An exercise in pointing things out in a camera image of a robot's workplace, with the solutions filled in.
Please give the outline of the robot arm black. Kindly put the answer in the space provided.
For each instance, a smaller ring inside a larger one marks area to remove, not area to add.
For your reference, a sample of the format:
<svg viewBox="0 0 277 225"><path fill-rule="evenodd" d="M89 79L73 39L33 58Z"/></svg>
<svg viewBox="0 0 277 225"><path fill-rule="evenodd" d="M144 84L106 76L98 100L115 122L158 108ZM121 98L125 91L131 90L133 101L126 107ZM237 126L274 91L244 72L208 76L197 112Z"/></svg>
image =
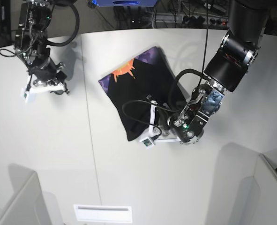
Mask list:
<svg viewBox="0 0 277 225"><path fill-rule="evenodd" d="M75 28L64 42L52 42L48 39L47 28L50 25L56 6L69 7L75 16ZM55 64L51 59L51 47L64 47L70 44L78 34L80 16L70 0L27 0L22 4L18 29L15 34L14 50L8 57L19 58L27 68L27 84L22 88L22 97L28 100L31 95L49 92L56 95L69 94L66 84L65 64Z"/></svg>
<svg viewBox="0 0 277 225"><path fill-rule="evenodd" d="M159 142L194 144L203 135L209 118L222 104L225 92L234 92L255 60L265 30L271 3L267 0L232 0L228 13L228 31L219 49L203 72L181 71L174 79L168 95L168 108L156 107L159 114ZM185 105L176 105L173 94L180 78L194 74L205 80L193 90Z"/></svg>

